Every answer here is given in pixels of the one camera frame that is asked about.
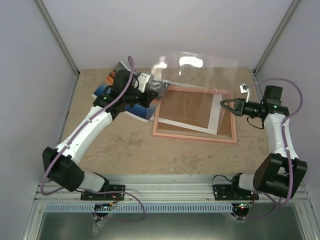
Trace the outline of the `sunset landscape photo print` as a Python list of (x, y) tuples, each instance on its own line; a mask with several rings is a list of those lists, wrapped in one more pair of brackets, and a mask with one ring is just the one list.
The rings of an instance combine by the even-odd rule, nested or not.
[[(106, 79), (99, 85), (99, 87), (93, 92), (91, 96), (94, 99), (98, 97), (107, 86), (113, 84), (115, 75), (119, 70), (127, 70), (130, 72), (131, 69), (121, 60), (114, 67), (114, 69), (110, 71), (110, 73), (106, 76)], [(159, 102), (159, 100), (154, 99), (150, 103), (149, 107), (143, 107), (139, 104), (136, 104), (133, 107), (126, 106), (125, 113), (137, 120), (147, 123), (149, 120), (154, 120), (155, 111)]]

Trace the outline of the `transparent plastic sheet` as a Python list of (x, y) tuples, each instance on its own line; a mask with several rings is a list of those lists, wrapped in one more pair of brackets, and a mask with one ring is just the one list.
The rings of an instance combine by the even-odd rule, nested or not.
[[(161, 79), (170, 85), (188, 85), (206, 89), (225, 91), (222, 100), (231, 97), (239, 62), (218, 56), (202, 55), (190, 52), (173, 51), (160, 56), (158, 62), (151, 67), (151, 73), (157, 79)], [(223, 122), (225, 111), (220, 105), (218, 135)], [(180, 127), (173, 127), (174, 131), (187, 131)]]

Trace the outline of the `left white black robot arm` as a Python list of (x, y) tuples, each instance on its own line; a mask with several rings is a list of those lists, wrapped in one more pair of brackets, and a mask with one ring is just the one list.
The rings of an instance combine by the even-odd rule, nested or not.
[(95, 98), (93, 106), (76, 129), (56, 147), (42, 153), (43, 180), (51, 180), (70, 192), (84, 190), (103, 200), (110, 193), (109, 180), (98, 173), (80, 168), (87, 148), (100, 132), (126, 110), (139, 105), (149, 108), (152, 101), (165, 94), (168, 83), (146, 73), (119, 70)]

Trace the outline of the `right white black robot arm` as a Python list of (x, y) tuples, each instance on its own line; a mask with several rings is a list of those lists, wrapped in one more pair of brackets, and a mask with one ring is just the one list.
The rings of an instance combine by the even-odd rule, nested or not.
[(290, 200), (303, 180), (308, 166), (299, 159), (291, 140), (290, 112), (282, 106), (282, 87), (265, 87), (261, 102), (247, 98), (222, 100), (220, 105), (235, 116), (261, 119), (268, 137), (269, 154), (253, 175), (237, 173), (229, 193), (236, 200), (248, 193), (261, 192)]

